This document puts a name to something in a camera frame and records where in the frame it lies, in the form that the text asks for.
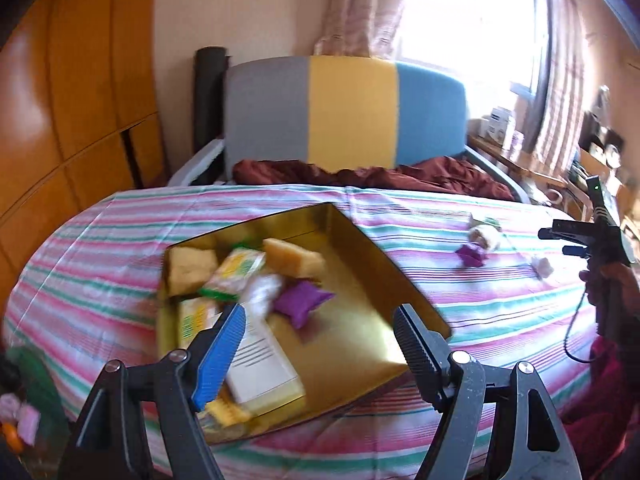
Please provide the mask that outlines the person right hand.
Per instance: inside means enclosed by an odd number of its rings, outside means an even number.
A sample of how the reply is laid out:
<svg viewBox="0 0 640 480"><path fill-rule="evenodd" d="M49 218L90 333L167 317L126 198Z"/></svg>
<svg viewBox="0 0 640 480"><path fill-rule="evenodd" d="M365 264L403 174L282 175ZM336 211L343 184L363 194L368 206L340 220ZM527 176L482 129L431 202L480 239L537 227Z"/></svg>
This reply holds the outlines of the person right hand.
<svg viewBox="0 0 640 480"><path fill-rule="evenodd" d="M597 308L597 315L606 316L608 294L603 291L606 284L617 284L622 294L622 307L626 318L639 318L639 285L630 266L612 262L597 269L590 264L587 270L579 272L579 278L586 286L590 304Z"/></svg>

